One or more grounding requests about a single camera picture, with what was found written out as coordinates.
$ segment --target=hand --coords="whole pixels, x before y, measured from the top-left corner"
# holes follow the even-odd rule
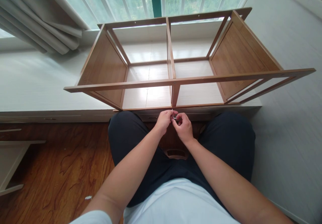
[[[184,145],[187,145],[194,140],[194,136],[192,134],[192,124],[185,113],[179,113],[176,118],[179,120],[179,123],[177,124],[177,122],[172,118],[172,124],[181,141],[184,143]]]
[[[160,131],[161,136],[163,136],[167,132],[167,128],[171,122],[171,119],[173,119],[173,114],[178,114],[178,112],[173,110],[165,110],[163,112],[160,112],[154,128]]]

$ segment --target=white wall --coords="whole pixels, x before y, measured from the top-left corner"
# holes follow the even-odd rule
[[[284,69],[317,72],[260,97],[252,183],[299,223],[322,223],[322,21],[293,0],[248,0],[246,23]]]

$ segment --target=knee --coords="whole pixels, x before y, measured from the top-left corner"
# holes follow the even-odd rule
[[[218,118],[217,120],[220,122],[221,125],[227,128],[254,133],[252,124],[246,117],[240,115],[239,113],[224,112],[218,115],[216,118]]]
[[[108,128],[113,128],[115,125],[123,124],[129,122],[129,120],[137,118],[137,116],[130,111],[121,111],[116,113],[109,122]]]

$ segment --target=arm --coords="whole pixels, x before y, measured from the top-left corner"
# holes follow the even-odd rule
[[[141,184],[161,137],[166,133],[172,113],[171,110],[160,113],[154,128],[118,163],[82,214],[102,210],[113,223],[119,222]]]
[[[233,217],[240,223],[292,223],[251,183],[205,149],[193,138],[192,125],[185,113],[179,124],[172,119],[178,136],[188,148],[208,183]]]

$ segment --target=forearm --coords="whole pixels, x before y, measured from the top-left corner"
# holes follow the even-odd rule
[[[251,183],[197,140],[186,145],[208,183],[241,223],[292,223]]]
[[[152,129],[113,169],[83,214],[91,210],[103,210],[113,223],[118,222],[138,189],[160,139],[160,131]]]

